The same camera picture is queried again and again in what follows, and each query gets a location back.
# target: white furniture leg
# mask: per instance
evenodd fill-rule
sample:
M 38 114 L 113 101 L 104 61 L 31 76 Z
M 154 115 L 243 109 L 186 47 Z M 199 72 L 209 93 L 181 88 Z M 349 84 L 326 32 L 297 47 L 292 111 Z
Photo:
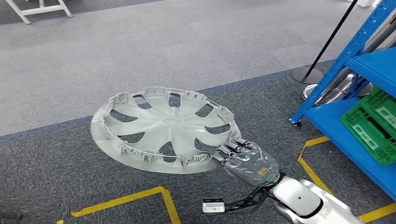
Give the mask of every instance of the white furniture leg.
M 65 3 L 63 2 L 63 0 L 58 0 L 59 4 L 63 7 L 64 12 L 66 13 L 66 15 L 71 18 L 73 17 L 73 15 L 70 13 L 69 9 L 67 8 L 67 6 L 65 5 Z
M 22 11 L 19 7 L 14 3 L 13 0 L 6 0 L 6 2 L 13 8 L 13 10 L 18 14 L 18 16 L 25 22 L 27 25 L 32 24 L 26 17 L 23 15 Z
M 45 7 L 44 0 L 39 0 L 39 4 L 40 4 L 39 8 L 33 8 L 33 9 L 28 9 L 28 10 L 20 10 L 19 7 L 14 3 L 13 0 L 6 0 L 6 2 L 11 6 L 11 8 L 13 8 L 13 10 L 19 15 L 19 17 L 28 25 L 31 24 L 31 22 L 26 19 L 26 17 L 25 17 L 26 15 L 64 10 L 64 12 L 67 14 L 67 16 L 69 18 L 73 17 L 71 15 L 69 9 L 63 2 L 63 0 L 58 0 L 59 5 L 57 5 L 57 6 L 48 6 L 48 7 Z

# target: yellow line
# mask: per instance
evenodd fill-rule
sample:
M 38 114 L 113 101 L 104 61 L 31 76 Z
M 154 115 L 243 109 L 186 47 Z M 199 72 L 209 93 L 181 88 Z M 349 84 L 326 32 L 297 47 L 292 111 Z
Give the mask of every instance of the yellow line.
M 168 210 L 169 217 L 170 217 L 172 224 L 180 224 L 180 219 L 177 214 L 175 205 L 173 204 L 170 193 L 167 189 L 165 189 L 161 186 L 158 186 L 158 187 L 155 187 L 152 189 L 148 189 L 148 190 L 144 190 L 144 191 L 141 191 L 138 193 L 130 194 L 130 195 L 127 195 L 124 197 L 116 198 L 111 201 L 96 204 L 96 205 L 93 205 L 93 206 L 90 206 L 87 208 L 83 208 L 80 211 L 71 212 L 71 215 L 74 217 L 84 216 L 84 215 L 91 214 L 96 211 L 108 209 L 108 208 L 111 208 L 111 207 L 114 207 L 114 206 L 117 206 L 120 204 L 124 204 L 124 203 L 130 202 L 130 201 L 137 200 L 137 199 L 147 197 L 150 195 L 154 195 L 157 193 L 161 193 L 163 196 L 163 199 L 165 201 L 165 206 L 166 206 L 166 209 Z
M 368 212 L 366 214 L 359 216 L 358 218 L 361 221 L 368 223 L 368 222 L 374 221 L 376 219 L 379 219 L 381 217 L 392 214 L 394 212 L 396 212 L 396 203 L 392 203 L 392 204 L 382 207 L 380 209 Z
M 321 189 L 327 191 L 329 194 L 333 194 L 330 189 L 321 181 L 321 179 L 315 174 L 315 172 L 311 169 L 311 167 L 304 161 L 304 159 L 302 158 L 303 156 L 303 152 L 305 150 L 306 147 L 308 146 L 314 146 L 320 143 L 323 143 L 325 141 L 328 141 L 329 139 L 327 137 L 320 137 L 317 139 L 312 139 L 309 140 L 305 143 L 303 150 L 301 150 L 301 153 L 297 159 L 298 163 L 300 163 L 300 165 L 303 167 L 303 169 L 305 170 L 305 172 L 308 174 L 308 176 L 313 180 L 313 182 L 318 185 Z
M 315 174 L 315 172 L 311 169 L 311 167 L 304 161 L 304 159 L 302 158 L 303 152 L 305 150 L 306 147 L 308 146 L 314 146 L 323 142 L 328 141 L 329 139 L 327 137 L 320 137 L 317 139 L 312 139 L 309 140 L 305 143 L 303 150 L 301 150 L 300 155 L 298 156 L 297 161 L 301 164 L 301 166 L 303 167 L 303 169 L 305 170 L 305 172 L 308 174 L 308 176 L 312 179 L 312 181 L 318 185 L 320 188 L 322 188 L 323 190 L 327 191 L 328 193 L 332 194 L 332 192 L 330 191 L 330 189 L 321 181 L 321 179 Z M 376 209 L 374 211 L 368 212 L 366 214 L 363 214 L 361 216 L 359 216 L 358 218 L 365 222 L 371 222 L 374 221 L 376 219 L 382 218 L 384 216 L 387 216 L 391 213 L 396 212 L 396 203 L 392 203 L 390 205 L 387 205 L 385 207 Z
M 165 188 L 162 188 L 162 197 L 165 201 L 165 206 L 168 210 L 170 221 L 172 222 L 172 224 L 180 224 L 179 215 L 177 214 L 175 205 L 173 204 L 172 197 L 170 196 L 169 191 Z
M 330 189 L 325 185 L 325 183 L 322 182 L 322 180 L 315 174 L 315 172 L 311 169 L 310 166 L 302 159 L 299 158 L 298 162 L 301 164 L 305 172 L 308 174 L 308 176 L 313 180 L 313 182 L 320 187 L 321 189 L 327 191 L 329 194 L 333 195 L 333 193 L 330 191 Z

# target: floor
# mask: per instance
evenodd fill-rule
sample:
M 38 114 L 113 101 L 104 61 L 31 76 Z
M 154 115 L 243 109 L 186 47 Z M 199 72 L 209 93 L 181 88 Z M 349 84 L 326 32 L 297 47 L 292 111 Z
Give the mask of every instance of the floor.
M 311 64 L 349 6 L 345 0 L 104 2 L 109 9 L 88 13 L 81 13 L 91 10 L 87 3 L 80 10 L 72 4 L 79 14 L 71 19 L 0 26 L 6 80 L 0 105 L 7 108 L 0 135 L 92 115 L 122 91 L 201 90 Z M 371 11 L 356 7 L 321 60 L 336 58 Z
M 319 67 L 328 65 L 329 62 L 322 63 Z M 243 136 L 274 155 L 284 172 L 295 178 L 309 179 L 297 163 L 297 155 L 307 140 L 323 134 L 305 120 L 298 128 L 287 121 L 302 102 L 299 93 L 303 87 L 284 71 L 200 92 L 228 107 L 236 115 Z M 25 218 L 21 224 L 54 223 L 59 219 L 65 224 L 168 224 L 170 218 L 160 195 L 81 217 L 70 214 L 163 186 L 169 190 L 183 224 L 287 224 L 275 213 L 270 200 L 249 215 L 202 214 L 203 197 L 223 197 L 232 202 L 248 194 L 252 187 L 222 169 L 194 175 L 169 175 L 125 166 L 95 145 L 90 134 L 90 118 L 75 120 L 73 126 L 57 124 L 50 129 L 38 128 L 24 135 L 12 135 L 12 138 L 0 137 L 0 164 L 4 164 L 0 167 L 3 180 L 0 210 L 23 212 Z M 355 215 L 392 203 L 332 143 L 307 148 L 304 159 L 335 196 L 351 206 Z M 396 213 L 371 222 L 394 223 Z
M 32 7 L 16 2 L 21 8 Z M 288 70 L 312 63 L 349 3 L 65 2 L 74 18 L 57 13 L 46 20 L 38 20 L 44 15 L 32 16 L 29 26 L 0 3 L 0 210 L 23 212 L 22 224 L 59 219 L 66 224 L 170 223 L 159 195 L 83 217 L 70 215 L 163 186 L 182 223 L 285 224 L 269 201 L 251 215 L 201 214 L 202 197 L 232 201 L 252 189 L 223 170 L 162 175 L 115 162 L 92 141 L 91 115 L 118 92 L 146 86 L 200 91 L 229 107 L 244 136 L 268 149 L 288 174 L 308 179 L 297 154 L 305 141 L 323 135 L 309 122 L 301 128 L 287 123 L 302 102 L 304 87 Z M 322 57 L 321 70 L 371 11 L 352 11 Z M 314 146 L 304 158 L 355 215 L 392 202 L 333 144 Z M 393 224 L 396 215 L 372 223 Z

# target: dark gray carpet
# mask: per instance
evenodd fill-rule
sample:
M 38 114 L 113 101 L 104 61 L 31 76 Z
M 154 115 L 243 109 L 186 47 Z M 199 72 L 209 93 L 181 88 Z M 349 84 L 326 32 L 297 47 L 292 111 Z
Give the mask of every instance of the dark gray carpet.
M 303 85 L 293 81 L 287 72 L 280 72 L 255 84 L 227 87 L 204 92 L 231 109 L 243 136 L 273 154 L 288 175 L 308 178 L 296 161 L 297 155 L 307 140 L 323 135 L 305 120 L 299 128 L 287 121 L 302 102 Z M 203 215 L 201 198 L 224 197 L 230 202 L 252 188 L 223 170 L 168 175 L 122 165 L 93 143 L 87 124 L 4 141 L 0 152 L 0 210 L 25 213 L 22 224 L 54 223 L 61 218 L 66 224 L 170 223 L 159 195 L 82 217 L 70 215 L 70 211 L 155 186 L 170 191 L 183 224 L 286 224 L 271 208 L 270 200 L 254 214 Z M 308 148 L 304 158 L 356 215 L 392 202 L 332 143 Z M 372 223 L 394 224 L 396 214 Z
M 142 3 L 149 3 L 161 0 L 64 0 L 71 14 L 87 13 L 92 11 L 99 11 L 109 8 L 124 7 L 137 5 Z M 38 0 L 14 0 L 15 4 L 21 10 L 38 8 Z M 59 5 L 57 0 L 44 0 L 45 6 Z M 28 15 L 26 18 L 30 21 L 55 18 L 59 16 L 66 16 L 64 11 L 54 11 L 48 13 Z M 20 17 L 10 7 L 6 1 L 0 1 L 0 25 L 15 22 L 22 22 Z

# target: stanchion base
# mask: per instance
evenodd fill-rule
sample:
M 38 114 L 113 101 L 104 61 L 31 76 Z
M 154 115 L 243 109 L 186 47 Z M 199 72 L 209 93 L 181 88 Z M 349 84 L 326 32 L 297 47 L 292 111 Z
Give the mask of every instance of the stanchion base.
M 311 73 L 305 77 L 309 70 L 309 67 L 300 67 L 290 70 L 290 76 L 297 82 L 303 84 L 316 84 L 323 77 L 323 73 L 318 69 L 312 69 Z

